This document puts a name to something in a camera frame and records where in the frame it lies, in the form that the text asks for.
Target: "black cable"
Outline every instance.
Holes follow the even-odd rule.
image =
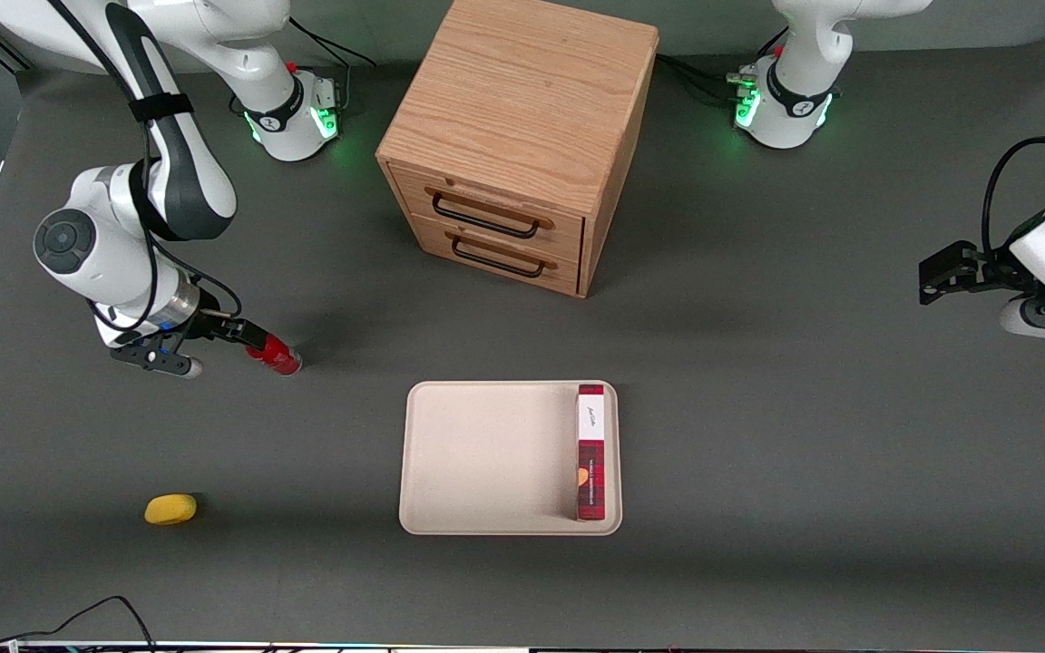
[[[725,78],[702,71],[696,66],[679,61],[679,59],[669,57],[667,54],[656,54],[656,62],[668,66],[672,73],[675,73],[676,77],[679,77],[680,81],[684,84],[684,90],[688,91],[688,94],[698,102],[707,104],[707,107],[726,107],[728,100],[733,99],[732,95],[717,93],[701,84],[702,79],[720,79],[723,83]],[[700,91],[702,96],[697,96],[696,91]]]
[[[698,69],[696,66],[688,62],[681,61],[681,59],[671,57],[668,54],[656,54],[656,62],[663,62],[668,64],[668,66],[675,67],[675,69],[687,71],[691,74],[696,75],[696,77],[701,77],[704,79],[713,79],[713,81],[725,81],[725,75],[715,74],[704,70]]]
[[[203,270],[195,269],[194,265],[185,263],[185,261],[182,261],[181,259],[179,259],[179,257],[176,256],[176,255],[173,255],[173,253],[171,253],[171,252],[167,251],[167,249],[163,248],[163,244],[161,243],[161,241],[157,240],[156,238],[150,239],[150,243],[153,243],[153,247],[155,247],[157,250],[159,250],[163,256],[167,257],[168,260],[171,261],[171,263],[179,264],[180,267],[187,270],[187,272],[191,272],[192,274],[195,274],[195,276],[199,277],[199,278],[204,278],[204,280],[207,280],[212,285],[215,285],[216,288],[219,288],[220,290],[224,290],[224,294],[227,294],[228,297],[229,297],[229,299],[232,300],[233,305],[236,305],[236,308],[232,310],[232,313],[230,313],[232,316],[232,318],[236,318],[245,309],[243,303],[240,303],[240,297],[239,297],[239,295],[236,295],[232,290],[232,288],[229,288],[229,286],[226,285],[224,283],[224,281],[220,281],[219,278],[212,277],[211,274],[208,274],[207,272],[203,272]]]
[[[147,179],[150,176],[150,169],[153,169],[153,136],[147,130],[147,123],[142,123],[144,127],[144,165],[141,166],[140,170],[140,181],[144,185],[144,191],[147,191]]]
[[[333,59],[336,59],[338,62],[341,62],[342,66],[345,66],[345,99],[341,101],[341,111],[344,112],[345,109],[349,108],[349,99],[353,98],[353,64],[346,62],[345,59],[342,57],[341,54],[333,51],[330,46],[324,45],[324,43],[320,42],[317,34],[311,33],[310,31],[306,31],[306,33],[308,34],[310,41],[319,46],[320,49],[332,54]]]
[[[95,603],[88,605],[87,608],[83,608],[83,610],[75,612],[74,615],[67,616],[67,620],[62,624],[60,624],[59,627],[55,629],[46,629],[45,631],[43,631],[42,629],[37,629],[37,631],[21,632],[18,633],[18,635],[0,637],[0,646],[7,642],[14,642],[17,639],[26,639],[26,637],[55,635],[55,633],[62,631],[62,629],[67,628],[67,625],[71,624],[71,622],[78,620],[79,616],[86,615],[87,612],[91,612],[95,608],[98,608],[99,605],[108,603],[109,601],[119,601],[119,603],[123,603],[123,607],[127,608],[127,612],[132,612],[132,616],[134,616],[136,623],[140,624],[140,632],[144,636],[144,642],[147,643],[147,649],[148,650],[156,649],[156,642],[153,639],[153,636],[150,635],[150,632],[147,629],[147,625],[144,624],[144,621],[141,620],[140,612],[136,611],[136,608],[134,607],[132,602],[130,602],[127,599],[124,599],[123,596],[119,594],[109,596],[107,599],[102,601],[96,601]]]
[[[998,164],[994,166],[994,170],[991,173],[990,181],[986,182],[986,194],[982,197],[982,251],[988,257],[991,257],[992,266],[999,277],[999,280],[1004,281],[1007,276],[1004,276],[1000,271],[999,261],[993,258],[994,248],[991,246],[991,204],[994,202],[994,191],[999,186],[999,178],[1002,177],[1002,170],[1005,169],[1007,163],[1013,160],[1015,155],[1023,151],[1031,145],[1045,145],[1045,136],[1036,136],[1034,138],[1025,138],[1019,143],[1015,143],[1011,146],[1002,158],[999,159]]]
[[[781,41],[781,37],[784,37],[784,34],[787,33],[788,33],[788,26],[785,25],[785,29],[776,32],[775,37],[770,38],[770,40],[768,40],[768,42],[765,45],[761,46],[760,49],[756,51],[756,55],[758,55],[758,57],[763,57],[764,53],[768,51],[768,48],[772,48],[773,43]]]
[[[295,28],[298,28],[301,31],[305,32],[306,36],[308,38],[311,38],[314,41],[320,41],[320,42],[325,43],[325,45],[331,45],[333,48],[336,48],[338,50],[342,50],[344,52],[348,52],[348,53],[353,54],[354,57],[365,59],[365,62],[369,63],[370,66],[377,67],[377,62],[374,62],[372,59],[367,57],[367,55],[362,54],[361,52],[357,52],[356,50],[351,50],[351,49],[346,48],[346,46],[345,45],[341,45],[341,43],[334,43],[334,42],[332,42],[330,40],[327,40],[327,38],[322,37],[322,34],[319,34],[319,33],[316,33],[316,32],[314,32],[311,30],[308,30],[303,24],[299,24],[299,22],[296,21],[296,18],[289,17],[289,22],[291,22],[291,24],[293,24],[293,26],[295,26]]]

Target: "beige tray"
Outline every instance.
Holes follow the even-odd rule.
[[[607,402],[607,517],[575,517],[576,397]],[[608,536],[623,520],[616,389],[605,381],[425,381],[410,391],[402,528],[436,536]]]

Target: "white label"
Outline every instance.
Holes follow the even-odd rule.
[[[580,395],[580,440],[601,441],[604,439],[604,395]]]

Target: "red cylinder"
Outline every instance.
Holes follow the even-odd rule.
[[[301,371],[301,354],[293,351],[293,347],[286,346],[272,333],[264,339],[264,351],[249,346],[245,346],[245,351],[249,352],[252,358],[273,368],[278,375],[292,376]]]

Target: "gray table surface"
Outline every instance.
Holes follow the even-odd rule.
[[[291,165],[214,75],[182,79],[240,204],[175,249],[308,363],[282,379],[196,343],[193,381],[113,363],[34,263],[74,176],[140,141],[107,79],[24,79],[0,179],[0,636],[120,592],[163,640],[1045,650],[1045,342],[999,329],[1008,295],[916,302],[918,261],[976,237],[999,154],[1045,134],[1045,43],[858,54],[791,153],[656,70],[586,301],[418,250],[373,158],[410,74],[357,75],[344,137]],[[1040,149],[1003,179],[998,234],[1042,206]],[[411,386],[581,377],[621,397],[619,533],[403,532]],[[142,523],[171,491],[207,516]],[[116,608],[66,635],[137,631]]]

